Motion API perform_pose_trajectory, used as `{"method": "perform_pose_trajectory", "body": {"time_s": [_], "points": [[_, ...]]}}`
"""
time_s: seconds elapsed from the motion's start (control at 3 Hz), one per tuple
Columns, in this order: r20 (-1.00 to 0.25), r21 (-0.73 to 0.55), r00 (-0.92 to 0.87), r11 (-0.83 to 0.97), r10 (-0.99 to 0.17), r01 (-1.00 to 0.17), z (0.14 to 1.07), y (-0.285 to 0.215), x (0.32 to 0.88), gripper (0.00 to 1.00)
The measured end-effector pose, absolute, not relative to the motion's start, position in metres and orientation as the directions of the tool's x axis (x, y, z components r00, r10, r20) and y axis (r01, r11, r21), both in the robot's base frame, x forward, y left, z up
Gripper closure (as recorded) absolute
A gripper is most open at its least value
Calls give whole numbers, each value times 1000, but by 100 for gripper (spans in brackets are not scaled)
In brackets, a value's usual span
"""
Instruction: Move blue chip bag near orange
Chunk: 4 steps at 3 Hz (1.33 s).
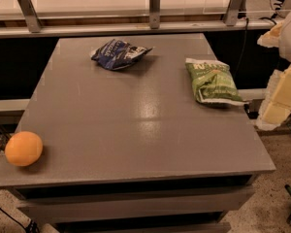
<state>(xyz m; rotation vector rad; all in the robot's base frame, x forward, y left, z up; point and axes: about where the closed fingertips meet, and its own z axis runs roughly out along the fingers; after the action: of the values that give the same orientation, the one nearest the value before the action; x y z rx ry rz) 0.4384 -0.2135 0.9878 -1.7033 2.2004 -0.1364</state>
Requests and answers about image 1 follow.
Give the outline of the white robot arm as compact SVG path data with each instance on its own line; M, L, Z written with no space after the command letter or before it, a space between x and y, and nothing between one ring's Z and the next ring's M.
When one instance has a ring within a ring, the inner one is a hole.
M274 70L259 109L256 125L262 130L274 130L291 115L291 12L285 20L262 35L257 44L278 48L279 56L290 65L284 71Z

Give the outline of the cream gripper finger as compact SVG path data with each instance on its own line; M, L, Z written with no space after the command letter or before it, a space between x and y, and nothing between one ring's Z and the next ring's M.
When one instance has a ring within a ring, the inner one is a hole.
M265 48L279 48L283 22L273 26L268 32L259 37L257 44Z
M265 131L276 129L291 115L291 64L270 76L258 114L256 126Z

